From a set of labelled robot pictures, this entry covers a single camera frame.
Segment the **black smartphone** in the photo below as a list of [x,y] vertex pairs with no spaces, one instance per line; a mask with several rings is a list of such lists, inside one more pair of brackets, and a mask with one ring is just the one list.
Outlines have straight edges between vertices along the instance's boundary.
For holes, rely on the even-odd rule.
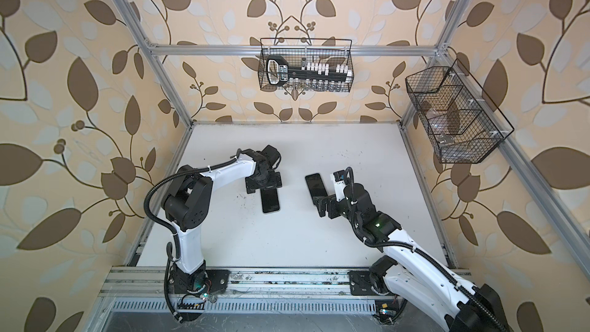
[[276,188],[261,189],[261,204],[264,214],[278,212],[281,209]]
[[324,182],[319,173],[307,175],[305,181],[314,205],[318,205],[322,198],[328,196]]

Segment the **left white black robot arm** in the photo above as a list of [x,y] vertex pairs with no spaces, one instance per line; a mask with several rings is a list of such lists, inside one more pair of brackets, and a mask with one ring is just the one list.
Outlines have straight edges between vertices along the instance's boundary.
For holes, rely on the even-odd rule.
[[271,145],[261,151],[239,149],[221,164],[205,168],[182,166],[147,193],[145,214],[172,235],[166,249],[164,299],[177,322],[198,319],[195,314],[181,312],[186,296],[206,301],[217,287],[207,275],[201,247],[201,225],[208,215],[212,194],[244,179],[248,194],[261,192],[262,211],[277,212],[280,210],[277,190],[282,187],[281,174],[277,171],[280,163],[281,154]]

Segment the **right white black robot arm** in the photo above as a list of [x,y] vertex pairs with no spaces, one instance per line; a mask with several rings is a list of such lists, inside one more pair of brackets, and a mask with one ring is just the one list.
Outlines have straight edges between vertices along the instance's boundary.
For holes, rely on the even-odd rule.
[[367,247],[382,251],[373,265],[373,292],[396,294],[420,309],[445,331],[508,331],[498,293],[476,286],[424,250],[389,215],[376,209],[362,184],[322,184],[308,188],[321,217],[346,218]]

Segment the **black tool with white bits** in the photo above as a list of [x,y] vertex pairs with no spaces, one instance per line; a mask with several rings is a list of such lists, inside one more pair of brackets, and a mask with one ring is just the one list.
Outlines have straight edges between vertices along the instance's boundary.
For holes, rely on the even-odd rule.
[[328,63],[295,60],[293,65],[283,56],[271,55],[262,68],[267,82],[274,86],[298,86],[307,89],[343,88],[352,85],[353,69],[337,65],[332,69]]

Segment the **aluminium front rail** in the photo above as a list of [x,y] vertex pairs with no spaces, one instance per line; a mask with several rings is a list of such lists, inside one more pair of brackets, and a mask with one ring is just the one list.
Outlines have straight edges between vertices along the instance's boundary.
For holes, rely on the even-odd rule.
[[234,267],[208,270],[212,281],[198,296],[177,286],[164,295],[162,267],[115,267],[99,293],[97,308],[109,312],[186,314],[389,314],[403,300],[432,314],[450,305],[401,266],[387,272],[390,293],[376,293],[366,268]]

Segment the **aluminium frame bars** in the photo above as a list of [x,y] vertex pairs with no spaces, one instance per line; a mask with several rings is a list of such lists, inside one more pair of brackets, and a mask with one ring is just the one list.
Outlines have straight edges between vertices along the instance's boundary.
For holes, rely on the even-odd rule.
[[160,58],[164,55],[190,55],[190,56],[234,56],[234,55],[266,55],[275,56],[294,55],[301,51],[304,55],[326,55],[328,52],[336,52],[345,55],[348,59],[354,56],[425,56],[429,58],[428,68],[438,65],[445,66],[460,79],[462,85],[469,91],[470,102],[476,106],[481,115],[485,115],[493,132],[498,137],[496,149],[509,163],[513,172],[519,177],[524,188],[539,206],[546,216],[554,231],[559,235],[562,244],[570,253],[584,275],[589,274],[589,237],[582,231],[573,216],[570,215],[565,203],[550,187],[539,169],[525,156],[523,150],[518,147],[516,138],[510,135],[514,127],[500,107],[490,108],[484,90],[478,80],[467,72],[466,66],[459,60],[452,59],[448,54],[447,46],[452,38],[449,29],[444,29],[442,39],[433,47],[423,46],[314,46],[311,43],[299,45],[287,42],[273,41],[270,45],[159,45],[153,44],[148,39],[141,23],[135,15],[128,0],[112,0],[115,8],[122,16],[132,38],[138,45],[141,53],[147,58],[146,62],[161,83],[165,96],[169,97],[171,104],[178,108],[181,121],[189,128],[194,126],[192,117],[187,113],[181,96],[178,94]]

